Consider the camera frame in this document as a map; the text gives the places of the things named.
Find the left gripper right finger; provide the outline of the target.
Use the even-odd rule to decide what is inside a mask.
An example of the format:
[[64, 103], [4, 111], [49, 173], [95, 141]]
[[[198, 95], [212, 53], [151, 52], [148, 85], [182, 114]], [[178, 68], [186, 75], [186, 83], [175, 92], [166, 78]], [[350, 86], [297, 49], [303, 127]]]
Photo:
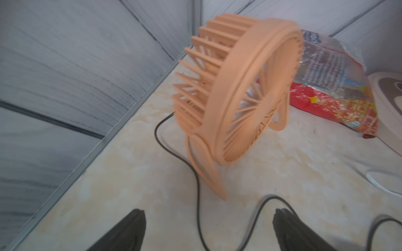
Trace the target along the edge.
[[276, 209], [273, 227], [282, 251], [336, 250], [288, 209]]

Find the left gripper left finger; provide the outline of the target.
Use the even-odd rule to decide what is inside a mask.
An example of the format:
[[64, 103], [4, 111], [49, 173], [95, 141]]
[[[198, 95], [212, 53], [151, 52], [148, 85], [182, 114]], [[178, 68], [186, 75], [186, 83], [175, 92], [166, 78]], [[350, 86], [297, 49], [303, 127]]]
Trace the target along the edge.
[[140, 251], [145, 231], [145, 212], [134, 209], [88, 248], [88, 251]]

